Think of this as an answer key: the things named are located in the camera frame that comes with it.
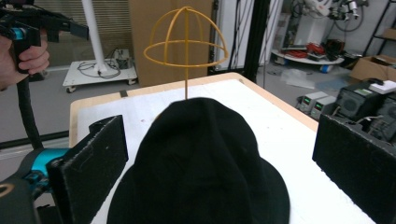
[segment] metal rack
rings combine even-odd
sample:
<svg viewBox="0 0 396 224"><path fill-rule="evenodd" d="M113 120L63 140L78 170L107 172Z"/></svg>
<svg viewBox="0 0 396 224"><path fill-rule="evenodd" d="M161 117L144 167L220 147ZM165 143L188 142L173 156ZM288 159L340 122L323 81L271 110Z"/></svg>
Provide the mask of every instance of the metal rack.
<svg viewBox="0 0 396 224"><path fill-rule="evenodd" d="M384 36L377 34L378 28L381 25L382 20L384 20L385 15L387 14L387 11L388 11L389 6L390 6L391 3L396 3L396 0L388 0L388 3L387 3L387 5L384 8L384 12L382 13L381 18L379 19L378 23L376 24L376 27L375 27L375 29L373 31L373 34L372 34L372 36L370 38L370 41L367 44L366 49L363 52L363 56L367 55L367 50L370 48L370 46L371 46L371 44L372 44L372 42L373 42L373 40L375 38L383 40L382 44L381 44L381 47L379 48L378 53L376 55L381 54L382 49L384 49L384 47L385 47L385 45L387 44L388 41L396 41L395 39L385 38ZM395 16L395 20L393 21L392 27L393 28L396 27L396 16Z"/></svg>

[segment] yellow wire dome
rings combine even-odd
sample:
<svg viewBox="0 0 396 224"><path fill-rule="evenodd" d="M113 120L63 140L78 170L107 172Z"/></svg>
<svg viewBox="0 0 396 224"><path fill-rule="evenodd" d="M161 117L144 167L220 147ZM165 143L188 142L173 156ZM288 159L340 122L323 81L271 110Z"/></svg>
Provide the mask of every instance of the yellow wire dome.
<svg viewBox="0 0 396 224"><path fill-rule="evenodd" d="M190 26L193 24L191 22L191 16L193 16L196 20L196 28L199 29L199 36L191 36L190 33ZM170 24L167 30L166 38L164 41L153 43L154 42L154 36L156 35L157 30L159 29L159 26L163 23L165 20L169 20ZM213 27L216 32L219 34L219 40L221 41L221 45L210 43L207 41L204 41L204 29L203 29L203 24L202 20L208 21ZM173 34L174 28L176 24L182 24L184 26L184 34L183 36L177 36L177 34ZM182 47L182 51L184 51L184 62L183 63L176 63L174 60L171 60L171 58L178 58L177 56L175 57L176 52L170 52L175 50L174 48L170 48L170 46L174 45L179 45ZM218 60L216 62L205 62L205 63L192 63L194 61L193 58L191 58L192 55L190 55L190 51L192 47L195 49L201 47L201 46L211 46L214 48L218 48L223 50L224 52L224 58L221 60ZM162 49L163 50L163 56L158 56L158 54L153 53L152 49ZM186 99L187 99L187 82L189 79L189 68L201 68L201 67L209 67L209 66L214 66L219 63L223 63L224 61L227 60L228 58L228 50L225 45L224 37L219 29L219 27L212 21L210 20L206 15L203 13L194 10L192 7L182 7L180 9L172 10L166 14L164 14L157 22L155 23L154 27L151 30L151 37L149 40L149 45L148 47L145 48L144 50L144 55L147 59L154 63L158 63L161 65L166 65L166 66L172 66L172 67L180 67L185 69L185 83L186 83Z"/></svg>

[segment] hand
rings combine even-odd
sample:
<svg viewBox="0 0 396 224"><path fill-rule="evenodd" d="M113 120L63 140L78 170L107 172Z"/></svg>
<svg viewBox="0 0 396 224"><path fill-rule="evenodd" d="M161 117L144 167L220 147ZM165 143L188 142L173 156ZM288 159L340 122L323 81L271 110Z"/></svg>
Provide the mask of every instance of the hand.
<svg viewBox="0 0 396 224"><path fill-rule="evenodd" d="M26 78L26 75L19 73L15 67L14 60L9 54L12 41L0 36L0 90L16 84ZM42 40L41 47L30 47L21 55L19 68L28 70L30 75L43 71L50 65L50 54L47 52L47 42Z"/></svg>

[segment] black hat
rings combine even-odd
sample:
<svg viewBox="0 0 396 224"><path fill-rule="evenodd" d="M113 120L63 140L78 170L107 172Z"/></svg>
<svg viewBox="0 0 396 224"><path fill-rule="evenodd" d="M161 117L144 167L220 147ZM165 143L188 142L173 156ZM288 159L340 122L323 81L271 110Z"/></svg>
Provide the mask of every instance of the black hat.
<svg viewBox="0 0 396 224"><path fill-rule="evenodd" d="M122 178L107 223L289 223L281 175L246 121L213 99L170 104Z"/></svg>

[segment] gray floor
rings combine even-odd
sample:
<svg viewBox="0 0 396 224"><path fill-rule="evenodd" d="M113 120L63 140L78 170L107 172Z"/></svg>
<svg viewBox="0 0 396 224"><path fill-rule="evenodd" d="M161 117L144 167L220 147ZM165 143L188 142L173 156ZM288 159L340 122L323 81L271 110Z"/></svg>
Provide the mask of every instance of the gray floor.
<svg viewBox="0 0 396 224"><path fill-rule="evenodd" d="M282 81L282 71L291 68L305 71L308 74L307 79L314 81L316 88L312 90L291 86ZM322 74L318 71L318 65L301 63L290 63L287 66L269 63L265 66L265 76L263 70L264 67L259 68L257 84L264 86L266 90L290 105L296 105L296 97L315 91L325 91L336 96L340 83L345 83L349 72L346 69L335 67L329 74ZM63 87L66 72L67 70L52 71L43 81L30 83L36 125L41 134L67 131L69 128L70 104L78 99L139 88L138 84L128 86L126 81L114 81L79 86L75 92L67 93ZM2 117L0 119L0 144L25 138L26 133L21 123L15 86L0 93L0 105Z"/></svg>

